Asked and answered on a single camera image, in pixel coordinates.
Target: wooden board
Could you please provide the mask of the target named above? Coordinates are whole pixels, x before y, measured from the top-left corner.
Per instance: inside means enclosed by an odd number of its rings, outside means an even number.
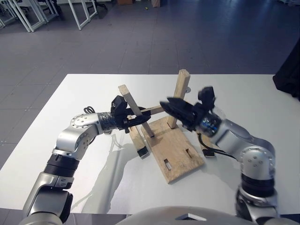
[[[136,126],[129,127],[129,135],[139,156],[141,158],[146,157],[149,154],[149,152]]]
[[[122,94],[122,96],[125,98],[125,101],[128,103],[128,105],[130,106],[133,113],[136,116],[141,116],[142,115],[141,110],[137,106],[135,100],[133,99],[133,97],[130,94],[126,85],[123,84],[123,85],[119,86],[119,91]],[[151,131],[147,122],[143,123],[142,126],[145,128],[145,130],[147,131],[147,133],[149,134],[150,137],[154,136],[154,133]]]
[[[190,79],[191,75],[189,72],[185,69],[181,69],[178,74],[177,78],[177,83],[176,83],[176,88],[174,92],[174,97],[175,98],[184,98],[186,94],[186,90],[188,88],[188,82]],[[175,128],[176,126],[177,119],[174,118],[173,116],[169,116],[168,118],[168,124],[171,129]]]
[[[154,137],[149,137],[142,127],[142,133],[162,171],[167,183],[179,178],[204,164],[203,159],[176,125],[170,129],[168,117],[149,124]]]

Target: wooden stick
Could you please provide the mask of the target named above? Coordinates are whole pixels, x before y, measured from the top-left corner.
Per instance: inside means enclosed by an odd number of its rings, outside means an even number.
[[[188,88],[188,82],[189,82],[190,77],[191,77],[191,75],[189,74],[189,72],[187,70],[181,69],[179,71],[176,88],[175,88],[175,92],[174,92],[175,98],[182,98],[182,99],[184,98],[184,95],[186,94],[186,90]],[[171,129],[175,128],[176,122],[177,122],[176,118],[174,118],[173,116],[169,116],[167,123]]]
[[[164,109],[160,105],[158,105],[158,106],[155,106],[155,107],[143,109],[143,110],[141,110],[141,113],[144,113],[144,112],[147,112],[147,111],[150,111],[150,114],[154,115],[154,114],[163,112]]]
[[[131,137],[131,140],[137,150],[137,153],[141,158],[144,158],[148,155],[148,149],[145,146],[145,143],[143,141],[142,136],[140,135],[139,131],[137,130],[136,126],[129,128],[129,135]]]
[[[127,89],[126,85],[119,86],[119,91],[122,94],[122,96],[127,101],[128,105],[130,106],[131,110],[136,116],[141,116],[141,110],[137,106],[135,100],[133,99],[132,95],[130,94],[129,90]],[[145,122],[142,124],[142,126],[145,128],[146,132],[150,137],[154,137],[154,133],[152,132],[151,128],[149,127],[148,123]]]

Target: wooden post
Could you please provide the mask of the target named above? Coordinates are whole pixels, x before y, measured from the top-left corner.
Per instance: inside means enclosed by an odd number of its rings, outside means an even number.
[[[181,69],[178,74],[177,78],[177,83],[176,83],[176,88],[174,92],[174,97],[175,98],[184,98],[186,94],[186,90],[188,88],[188,82],[190,79],[191,75],[189,72],[185,69]],[[171,129],[175,128],[176,126],[177,119],[174,118],[173,116],[169,116],[168,118],[168,125]]]
[[[129,135],[139,156],[145,158],[149,152],[136,126],[129,128]]]
[[[119,91],[122,94],[122,96],[125,98],[127,101],[128,105],[130,106],[131,110],[136,116],[141,116],[142,112],[137,106],[135,100],[133,99],[132,95],[130,94],[129,90],[127,89],[126,85],[121,85],[119,86]],[[142,126],[145,128],[146,132],[150,137],[154,137],[154,133],[150,129],[149,125],[147,122],[143,123]]]

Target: metal screw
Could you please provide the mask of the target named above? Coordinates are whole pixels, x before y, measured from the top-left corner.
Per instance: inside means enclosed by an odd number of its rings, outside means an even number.
[[[190,87],[187,87],[186,93],[190,93],[190,92],[191,92],[191,88],[190,88]]]

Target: rectangular hole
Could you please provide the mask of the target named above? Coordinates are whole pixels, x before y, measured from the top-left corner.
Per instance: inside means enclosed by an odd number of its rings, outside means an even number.
[[[191,156],[191,154],[189,153],[189,150],[188,150],[188,149],[186,149],[186,152],[187,152],[188,156],[189,156],[190,158],[192,158],[192,156]]]
[[[172,169],[172,166],[171,166],[171,164],[169,163],[168,159],[165,159],[164,162],[165,162],[165,166],[167,167],[167,169],[168,169],[168,170],[171,170],[171,169]]]

